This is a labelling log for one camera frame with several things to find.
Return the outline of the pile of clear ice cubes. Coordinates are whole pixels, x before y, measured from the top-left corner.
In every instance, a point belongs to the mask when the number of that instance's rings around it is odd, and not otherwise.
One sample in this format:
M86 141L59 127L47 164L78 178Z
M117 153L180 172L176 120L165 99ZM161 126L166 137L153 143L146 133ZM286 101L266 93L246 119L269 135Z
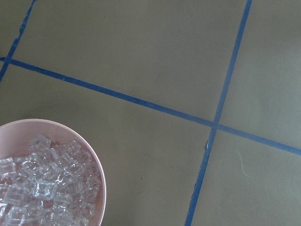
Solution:
M0 161L1 225L91 225L102 184L91 153L77 140L54 145L44 135L29 152Z

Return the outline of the pink bowl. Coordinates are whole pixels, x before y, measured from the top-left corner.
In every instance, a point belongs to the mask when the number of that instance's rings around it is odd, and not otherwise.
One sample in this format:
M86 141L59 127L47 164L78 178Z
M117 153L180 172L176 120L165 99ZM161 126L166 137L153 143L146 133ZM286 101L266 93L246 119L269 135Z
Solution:
M30 141L38 135L44 135L54 145L65 144L77 140L82 148L89 151L100 173L101 188L96 197L96 213L90 220L91 226L100 226L106 207L106 181L101 162L91 145L76 131L55 121L44 119L24 119L13 121L0 127L0 157L20 157L31 153Z

